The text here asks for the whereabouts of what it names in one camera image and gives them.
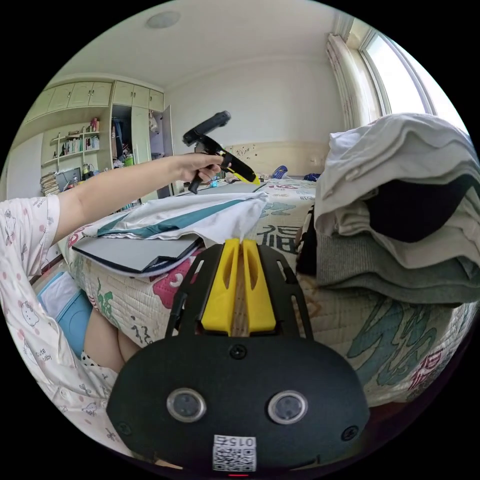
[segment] white curtain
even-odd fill
[[[345,130],[368,125],[372,121],[368,99],[352,54],[340,35],[328,36],[326,53],[340,93]]]

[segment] bed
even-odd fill
[[[270,179],[262,187],[268,203],[249,238],[280,251],[295,270],[295,237],[315,201],[314,182]],[[70,273],[92,305],[140,347],[165,335],[175,292],[194,257],[168,274],[129,278],[111,274],[72,249],[82,229],[68,239]],[[370,407],[416,398],[442,371],[468,332],[477,305],[401,303],[369,290],[318,288],[297,275],[315,339],[343,355],[356,370]],[[235,335],[246,314],[239,278]]]

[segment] hello kitty print pajamas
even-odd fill
[[[40,272],[59,218],[57,195],[0,202],[1,308],[12,341],[52,403],[92,439],[132,456],[106,413],[117,374],[76,357],[29,282],[29,277]]]

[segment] hand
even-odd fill
[[[179,170],[179,177],[184,182],[191,182],[195,175],[200,175],[204,182],[209,182],[220,172],[220,164],[223,158],[218,155],[207,155],[205,153],[187,153],[175,157],[176,168]]]

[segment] qr code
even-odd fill
[[[250,437],[215,436],[213,470],[220,472],[254,472],[256,469],[257,451],[255,439]]]

